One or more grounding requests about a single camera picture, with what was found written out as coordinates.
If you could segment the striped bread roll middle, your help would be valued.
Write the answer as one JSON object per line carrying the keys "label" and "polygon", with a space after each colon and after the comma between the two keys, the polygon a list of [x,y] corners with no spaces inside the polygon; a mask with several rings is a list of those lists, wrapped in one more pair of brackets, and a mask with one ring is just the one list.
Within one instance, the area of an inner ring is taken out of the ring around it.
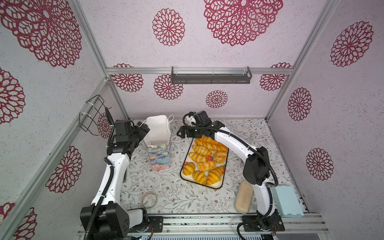
{"label": "striped bread roll middle", "polygon": [[193,160],[195,163],[204,163],[208,161],[205,156],[199,155],[195,152],[190,152],[189,158]]}

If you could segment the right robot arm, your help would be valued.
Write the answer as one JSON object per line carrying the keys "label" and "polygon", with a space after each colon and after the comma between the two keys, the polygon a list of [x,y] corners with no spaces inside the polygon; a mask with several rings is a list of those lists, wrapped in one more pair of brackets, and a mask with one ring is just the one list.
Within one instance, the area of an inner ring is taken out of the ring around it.
{"label": "right robot arm", "polygon": [[244,162],[243,176],[253,187],[257,200],[257,213],[261,216],[260,219],[265,219],[272,214],[273,196],[271,188],[277,187],[279,181],[271,166],[266,148],[257,148],[246,143],[243,139],[231,133],[219,121],[204,127],[184,124],[177,131],[177,136],[182,139],[198,139],[205,136],[228,147]]}

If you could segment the small orange bread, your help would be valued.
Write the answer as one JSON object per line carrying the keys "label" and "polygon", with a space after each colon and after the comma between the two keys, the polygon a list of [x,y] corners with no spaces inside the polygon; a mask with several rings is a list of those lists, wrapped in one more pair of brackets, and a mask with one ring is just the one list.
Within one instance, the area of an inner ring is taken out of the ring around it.
{"label": "small orange bread", "polygon": [[216,162],[215,161],[207,161],[204,163],[198,163],[198,168],[200,171],[205,172],[205,171],[210,171],[216,168]]}

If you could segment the floral paper bag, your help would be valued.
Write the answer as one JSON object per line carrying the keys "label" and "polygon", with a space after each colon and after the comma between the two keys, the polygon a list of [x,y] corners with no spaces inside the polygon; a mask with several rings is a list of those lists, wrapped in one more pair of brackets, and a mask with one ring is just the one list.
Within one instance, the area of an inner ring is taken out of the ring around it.
{"label": "floral paper bag", "polygon": [[161,171],[171,166],[171,129],[170,123],[174,115],[152,116],[146,118],[144,123],[150,131],[144,137],[148,156],[153,171]]}

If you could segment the round knotted bread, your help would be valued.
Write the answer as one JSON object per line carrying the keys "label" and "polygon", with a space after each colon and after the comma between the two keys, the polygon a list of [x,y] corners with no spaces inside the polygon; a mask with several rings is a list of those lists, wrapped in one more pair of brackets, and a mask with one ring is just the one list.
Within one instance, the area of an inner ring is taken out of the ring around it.
{"label": "round knotted bread", "polygon": [[217,151],[213,154],[213,159],[218,164],[223,164],[227,159],[228,153],[223,151]]}

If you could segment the striped bread roll upper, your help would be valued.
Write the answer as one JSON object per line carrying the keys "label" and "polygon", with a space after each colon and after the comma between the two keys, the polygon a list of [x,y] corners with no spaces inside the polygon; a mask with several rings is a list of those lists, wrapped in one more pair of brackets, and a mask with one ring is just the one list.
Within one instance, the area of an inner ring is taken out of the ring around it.
{"label": "striped bread roll upper", "polygon": [[200,146],[200,145],[192,145],[192,149],[196,154],[199,154],[204,157],[208,157],[212,155],[212,152],[206,148],[205,146]]}

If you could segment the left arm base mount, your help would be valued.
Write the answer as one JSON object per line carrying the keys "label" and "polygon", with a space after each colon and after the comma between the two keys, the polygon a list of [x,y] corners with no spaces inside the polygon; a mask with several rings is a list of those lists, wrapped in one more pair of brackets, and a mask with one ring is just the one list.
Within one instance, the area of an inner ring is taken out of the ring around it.
{"label": "left arm base mount", "polygon": [[149,216],[149,224],[141,227],[139,233],[162,233],[164,226],[164,217],[162,216]]}

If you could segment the croissant bottom middle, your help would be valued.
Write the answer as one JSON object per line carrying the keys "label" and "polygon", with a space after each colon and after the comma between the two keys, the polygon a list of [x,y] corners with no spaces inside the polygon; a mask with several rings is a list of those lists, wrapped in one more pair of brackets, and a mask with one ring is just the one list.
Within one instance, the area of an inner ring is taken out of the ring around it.
{"label": "croissant bottom middle", "polygon": [[195,171],[193,174],[193,179],[196,183],[200,185],[206,185],[207,184],[207,176],[202,171]]}

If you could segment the striped bread roll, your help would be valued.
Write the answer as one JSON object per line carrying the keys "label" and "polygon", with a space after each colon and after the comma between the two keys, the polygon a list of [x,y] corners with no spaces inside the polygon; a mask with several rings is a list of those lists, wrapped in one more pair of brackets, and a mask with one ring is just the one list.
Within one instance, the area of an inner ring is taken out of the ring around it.
{"label": "striped bread roll", "polygon": [[189,158],[193,160],[195,163],[204,163],[208,161],[205,156],[199,155],[195,152],[190,152]]}
{"label": "striped bread roll", "polygon": [[200,145],[192,145],[192,149],[196,154],[199,154],[204,157],[208,157],[212,155],[212,152],[206,148],[205,146],[200,146]]}

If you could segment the mint green box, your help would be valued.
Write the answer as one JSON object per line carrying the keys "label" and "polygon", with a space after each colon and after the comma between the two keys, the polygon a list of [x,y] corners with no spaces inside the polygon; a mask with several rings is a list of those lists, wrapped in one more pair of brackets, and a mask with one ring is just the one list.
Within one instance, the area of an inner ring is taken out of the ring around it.
{"label": "mint green box", "polygon": [[281,217],[301,218],[304,216],[301,203],[295,194],[293,186],[272,187],[271,192]]}

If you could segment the black rimmed white tray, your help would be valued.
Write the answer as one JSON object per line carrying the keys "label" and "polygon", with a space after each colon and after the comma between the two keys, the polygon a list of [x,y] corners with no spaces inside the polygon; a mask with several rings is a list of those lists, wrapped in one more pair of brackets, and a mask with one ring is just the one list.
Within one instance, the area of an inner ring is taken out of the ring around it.
{"label": "black rimmed white tray", "polygon": [[193,139],[180,171],[182,180],[218,190],[224,183],[229,149],[209,137]]}

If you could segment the beige oblong bread loaf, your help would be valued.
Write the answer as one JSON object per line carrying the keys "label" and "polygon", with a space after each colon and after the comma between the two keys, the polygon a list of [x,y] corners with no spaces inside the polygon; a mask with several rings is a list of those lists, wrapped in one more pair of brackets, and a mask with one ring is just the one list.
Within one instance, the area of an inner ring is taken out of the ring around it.
{"label": "beige oblong bread loaf", "polygon": [[254,195],[253,186],[247,181],[242,181],[240,183],[236,200],[235,200],[236,211],[242,214],[247,214],[250,210],[253,195]]}

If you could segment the small croissant lower left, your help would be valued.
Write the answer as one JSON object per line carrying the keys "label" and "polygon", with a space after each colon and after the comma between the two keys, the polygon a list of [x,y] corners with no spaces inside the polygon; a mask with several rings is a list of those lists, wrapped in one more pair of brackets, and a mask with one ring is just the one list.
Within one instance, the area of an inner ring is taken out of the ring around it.
{"label": "small croissant lower left", "polygon": [[190,176],[195,172],[196,165],[193,162],[186,162],[183,166],[182,173],[184,176]]}

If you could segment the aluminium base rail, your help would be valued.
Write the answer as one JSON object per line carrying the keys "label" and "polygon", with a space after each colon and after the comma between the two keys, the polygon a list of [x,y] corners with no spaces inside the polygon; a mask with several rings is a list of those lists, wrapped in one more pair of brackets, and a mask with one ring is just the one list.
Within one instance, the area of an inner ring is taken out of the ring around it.
{"label": "aluminium base rail", "polygon": [[243,222],[243,217],[251,219],[256,214],[152,214],[149,216],[164,217],[162,233],[154,233],[155,237],[165,235],[235,235],[241,233],[243,237],[250,235],[282,235],[282,234],[328,234],[330,231],[320,214],[304,214],[301,218],[283,218],[285,231],[283,232],[246,232],[244,225],[237,228]]}

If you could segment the clear tape roll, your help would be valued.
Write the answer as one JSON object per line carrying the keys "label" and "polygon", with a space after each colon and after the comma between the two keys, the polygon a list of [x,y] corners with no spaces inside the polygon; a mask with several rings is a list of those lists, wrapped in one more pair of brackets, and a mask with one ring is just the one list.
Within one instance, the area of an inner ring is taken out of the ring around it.
{"label": "clear tape roll", "polygon": [[146,209],[153,209],[158,202],[158,195],[154,192],[145,193],[142,197],[142,206]]}

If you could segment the long twisted bread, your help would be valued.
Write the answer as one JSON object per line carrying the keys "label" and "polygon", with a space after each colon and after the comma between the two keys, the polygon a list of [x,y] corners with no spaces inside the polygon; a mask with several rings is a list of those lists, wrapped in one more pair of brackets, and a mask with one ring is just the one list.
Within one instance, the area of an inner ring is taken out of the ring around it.
{"label": "long twisted bread", "polygon": [[195,144],[196,145],[199,145],[199,146],[204,146],[206,147],[208,150],[210,151],[213,151],[213,152],[227,152],[228,151],[228,148],[209,138],[209,137],[205,137],[205,136],[202,136],[200,139],[195,139]]}

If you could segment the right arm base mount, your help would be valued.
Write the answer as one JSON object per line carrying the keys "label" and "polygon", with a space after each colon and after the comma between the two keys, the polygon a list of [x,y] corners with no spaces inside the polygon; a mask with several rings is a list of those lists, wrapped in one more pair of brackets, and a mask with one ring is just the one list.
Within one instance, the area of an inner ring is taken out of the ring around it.
{"label": "right arm base mount", "polygon": [[264,232],[283,232],[285,226],[279,215],[273,214],[261,221],[244,224],[246,232],[264,231]]}

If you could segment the croissant lower right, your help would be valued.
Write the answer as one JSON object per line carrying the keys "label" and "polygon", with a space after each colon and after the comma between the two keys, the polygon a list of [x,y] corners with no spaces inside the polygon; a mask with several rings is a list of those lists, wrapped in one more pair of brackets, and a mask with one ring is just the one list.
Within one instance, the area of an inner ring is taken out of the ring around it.
{"label": "croissant lower right", "polygon": [[217,168],[210,170],[207,176],[206,185],[211,186],[217,182],[220,182],[222,179],[224,170],[225,170],[225,167],[223,166],[219,166]]}

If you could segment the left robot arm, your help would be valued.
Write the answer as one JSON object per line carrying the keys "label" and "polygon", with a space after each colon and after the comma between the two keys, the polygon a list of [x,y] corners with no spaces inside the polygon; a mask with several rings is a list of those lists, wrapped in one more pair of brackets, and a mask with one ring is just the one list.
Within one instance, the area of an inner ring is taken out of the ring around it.
{"label": "left robot arm", "polygon": [[108,140],[106,169],[99,190],[89,207],[83,207],[80,219],[86,240],[119,240],[129,232],[143,232],[150,226],[147,210],[124,210],[121,188],[132,153],[150,131],[141,122],[115,121]]}

